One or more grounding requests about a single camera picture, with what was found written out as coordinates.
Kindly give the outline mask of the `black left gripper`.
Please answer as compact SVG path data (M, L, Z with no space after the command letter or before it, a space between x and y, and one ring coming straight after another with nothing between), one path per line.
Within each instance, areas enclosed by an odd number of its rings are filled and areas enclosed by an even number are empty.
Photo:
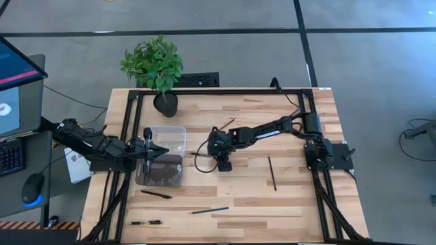
M143 160L142 173L150 174L151 167L149 163L150 157L150 145L151 145L151 158L156 159L163 154L169 152L168 148L158 146L153 143L149 138L142 140L140 137L135 137L131 139L131 144L134 149L133 158L136 160Z

